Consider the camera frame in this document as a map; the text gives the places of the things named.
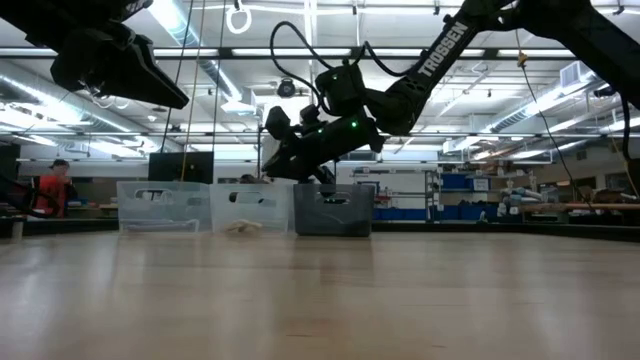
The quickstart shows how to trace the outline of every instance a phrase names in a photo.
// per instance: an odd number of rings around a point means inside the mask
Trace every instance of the person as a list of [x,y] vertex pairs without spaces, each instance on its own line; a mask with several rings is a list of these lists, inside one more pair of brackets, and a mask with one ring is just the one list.
[[[58,159],[53,162],[53,165],[49,166],[49,169],[51,169],[51,175],[41,176],[38,188],[40,192],[56,200],[60,210],[55,216],[62,218],[64,217],[65,203],[71,187],[71,179],[67,177],[69,163],[66,160]],[[54,206],[51,205],[49,201],[50,200],[43,197],[38,197],[36,209],[41,209],[44,210],[45,213],[51,214]]]

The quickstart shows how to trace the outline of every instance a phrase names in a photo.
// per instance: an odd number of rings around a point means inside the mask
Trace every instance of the clear plastic bin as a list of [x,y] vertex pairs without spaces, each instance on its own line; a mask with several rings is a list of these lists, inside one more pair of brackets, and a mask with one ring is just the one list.
[[284,233],[288,226],[290,191],[286,185],[211,185],[213,231],[224,231],[238,220],[262,225],[263,232]]
[[121,232],[211,231],[209,186],[184,182],[120,181]]

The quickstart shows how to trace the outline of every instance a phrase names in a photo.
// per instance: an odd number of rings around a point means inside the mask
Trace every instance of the blue crate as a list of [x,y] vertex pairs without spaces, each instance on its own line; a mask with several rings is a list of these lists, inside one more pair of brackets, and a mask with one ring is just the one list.
[[438,211],[437,206],[430,206],[431,220],[460,220],[460,209],[457,205],[445,205],[443,211]]
[[443,189],[467,188],[467,176],[464,174],[442,174]]
[[404,220],[408,221],[425,221],[427,211],[425,209],[405,209]]

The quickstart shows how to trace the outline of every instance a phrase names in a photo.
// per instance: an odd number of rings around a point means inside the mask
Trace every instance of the storage container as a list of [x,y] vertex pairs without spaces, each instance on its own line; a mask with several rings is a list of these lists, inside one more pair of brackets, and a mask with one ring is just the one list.
[[120,181],[120,231],[211,231],[209,186],[184,182]]
[[234,222],[246,220],[260,224],[263,232],[286,232],[291,198],[287,187],[276,184],[211,185],[213,231],[224,231]]
[[368,185],[295,185],[295,230],[306,236],[371,234],[375,188]]

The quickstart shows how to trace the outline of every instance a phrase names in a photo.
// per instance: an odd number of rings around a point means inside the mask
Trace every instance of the wooden surface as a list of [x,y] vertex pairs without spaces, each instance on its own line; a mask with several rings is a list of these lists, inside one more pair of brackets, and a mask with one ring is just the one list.
[[640,359],[640,247],[114,234],[0,247],[0,359]]

